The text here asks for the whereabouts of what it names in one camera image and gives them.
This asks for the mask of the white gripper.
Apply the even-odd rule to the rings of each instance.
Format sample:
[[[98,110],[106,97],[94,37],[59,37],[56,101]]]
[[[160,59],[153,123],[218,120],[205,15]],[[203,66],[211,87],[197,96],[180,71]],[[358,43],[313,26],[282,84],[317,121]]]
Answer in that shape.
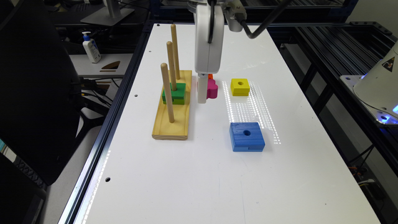
[[[224,36],[224,15],[218,4],[214,8],[214,23],[211,29],[211,6],[199,2],[195,9],[195,71],[198,74],[197,100],[206,103],[208,75],[218,73]]]

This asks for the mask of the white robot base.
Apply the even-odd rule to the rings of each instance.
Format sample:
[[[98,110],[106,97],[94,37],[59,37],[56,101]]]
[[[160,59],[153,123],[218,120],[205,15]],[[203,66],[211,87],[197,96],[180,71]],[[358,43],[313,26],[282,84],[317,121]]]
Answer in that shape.
[[[397,126],[397,44],[367,74],[342,75],[340,80],[377,124]]]

